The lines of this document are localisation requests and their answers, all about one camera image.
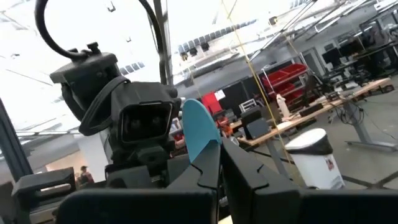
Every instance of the label on trash can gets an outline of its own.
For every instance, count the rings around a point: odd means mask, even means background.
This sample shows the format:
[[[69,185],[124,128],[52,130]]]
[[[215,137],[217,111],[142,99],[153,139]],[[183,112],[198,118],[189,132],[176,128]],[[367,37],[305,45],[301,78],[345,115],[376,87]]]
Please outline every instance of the label on trash can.
[[[335,165],[333,163],[333,160],[331,159],[331,155],[325,156],[324,158],[325,158],[326,165],[329,168],[329,171],[333,170],[335,168]]]

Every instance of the gray floor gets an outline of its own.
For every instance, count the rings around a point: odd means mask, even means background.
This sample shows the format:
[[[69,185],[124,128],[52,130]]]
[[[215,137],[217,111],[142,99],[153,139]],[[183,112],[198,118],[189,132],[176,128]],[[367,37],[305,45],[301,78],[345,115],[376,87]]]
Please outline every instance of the gray floor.
[[[398,87],[398,76],[393,77],[391,81],[394,86]],[[375,141],[387,141],[397,143],[398,139],[398,88],[390,93],[383,95],[371,96],[367,98],[368,102],[361,101],[361,106],[368,115],[365,115],[364,124],[371,138]],[[343,124],[337,117],[332,124],[328,124],[327,114],[317,117],[317,122],[306,127],[300,133],[312,128],[323,128],[328,133],[328,138],[334,149],[334,157],[337,161],[339,170],[342,175],[352,177],[354,179],[376,184],[380,180],[385,179],[389,175],[398,177],[393,173],[398,171],[398,152],[383,151],[380,149],[349,146],[345,140],[358,140],[358,136],[354,127]],[[280,148],[280,142],[274,141],[277,149]],[[257,151],[269,153],[266,146],[259,146]],[[274,162],[271,158],[255,154],[253,156],[265,163],[271,169],[276,170]],[[286,158],[283,150],[279,150],[281,157]],[[294,165],[284,163],[287,172],[298,184],[303,181]],[[354,184],[346,181],[346,187],[349,189],[366,189],[363,185]],[[392,179],[384,187],[389,189],[398,189],[398,178]]]

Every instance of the camera lens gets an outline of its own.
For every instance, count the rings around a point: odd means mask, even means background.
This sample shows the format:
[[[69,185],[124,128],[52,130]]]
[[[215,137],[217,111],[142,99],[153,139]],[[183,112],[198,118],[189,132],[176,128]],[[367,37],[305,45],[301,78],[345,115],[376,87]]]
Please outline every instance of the camera lens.
[[[123,142],[141,141],[167,134],[172,105],[148,104],[125,108],[121,118]]]

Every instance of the white bottle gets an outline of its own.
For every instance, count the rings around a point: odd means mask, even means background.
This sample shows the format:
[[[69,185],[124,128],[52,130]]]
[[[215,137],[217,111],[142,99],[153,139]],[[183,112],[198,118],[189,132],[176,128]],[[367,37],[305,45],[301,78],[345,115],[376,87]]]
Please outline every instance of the white bottle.
[[[278,94],[276,95],[276,101],[278,102],[279,109],[284,115],[284,118],[288,118],[290,116],[290,111],[285,103],[286,99],[283,98],[280,94]]]

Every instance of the white trash can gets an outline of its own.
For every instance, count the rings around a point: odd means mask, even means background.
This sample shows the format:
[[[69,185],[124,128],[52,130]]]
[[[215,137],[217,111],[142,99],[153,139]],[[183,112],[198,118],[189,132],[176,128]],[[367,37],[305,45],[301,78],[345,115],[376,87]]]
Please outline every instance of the white trash can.
[[[308,187],[340,189],[345,186],[324,129],[306,131],[285,147]]]

